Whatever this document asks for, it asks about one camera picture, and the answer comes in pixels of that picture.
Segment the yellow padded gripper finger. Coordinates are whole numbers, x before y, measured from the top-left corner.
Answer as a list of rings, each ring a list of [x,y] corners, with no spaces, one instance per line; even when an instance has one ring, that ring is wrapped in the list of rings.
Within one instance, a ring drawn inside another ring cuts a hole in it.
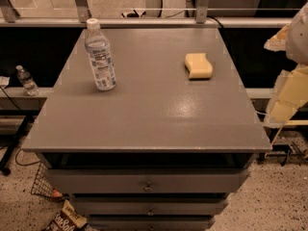
[[[282,70],[278,75],[266,108],[264,125],[278,128],[308,102],[307,27],[295,29],[287,24],[266,41],[264,48],[274,52],[285,51],[287,58],[296,62],[295,69]]]

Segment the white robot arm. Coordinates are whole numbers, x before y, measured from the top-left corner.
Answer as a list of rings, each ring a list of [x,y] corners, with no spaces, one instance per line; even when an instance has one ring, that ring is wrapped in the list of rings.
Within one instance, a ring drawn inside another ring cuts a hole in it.
[[[296,63],[292,71],[280,72],[266,108],[265,125],[278,128],[308,102],[308,4],[300,9],[290,24],[268,39],[264,48],[284,51],[286,57]]]

